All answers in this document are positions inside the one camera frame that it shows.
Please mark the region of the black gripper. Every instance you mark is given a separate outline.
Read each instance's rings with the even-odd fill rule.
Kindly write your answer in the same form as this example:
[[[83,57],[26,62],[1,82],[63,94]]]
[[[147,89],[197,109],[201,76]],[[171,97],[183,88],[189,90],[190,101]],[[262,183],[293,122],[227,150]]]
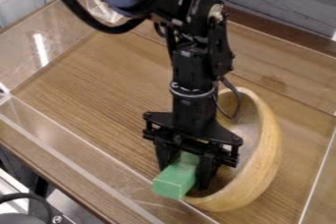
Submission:
[[[198,156],[197,188],[206,190],[221,165],[235,167],[242,138],[215,119],[219,110],[215,96],[173,99],[170,112],[145,112],[142,137],[154,144],[158,169],[185,151]]]

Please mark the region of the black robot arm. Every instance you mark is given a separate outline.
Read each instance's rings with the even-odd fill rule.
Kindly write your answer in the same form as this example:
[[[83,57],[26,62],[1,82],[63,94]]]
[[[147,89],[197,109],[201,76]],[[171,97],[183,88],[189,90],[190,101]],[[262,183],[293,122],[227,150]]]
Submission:
[[[165,30],[173,69],[171,110],[142,114],[142,137],[155,145],[159,168],[185,151],[198,156],[195,185],[210,186],[219,166],[238,162],[242,139],[215,120],[218,88],[231,70],[226,13],[221,0],[103,0],[130,19],[147,19]]]

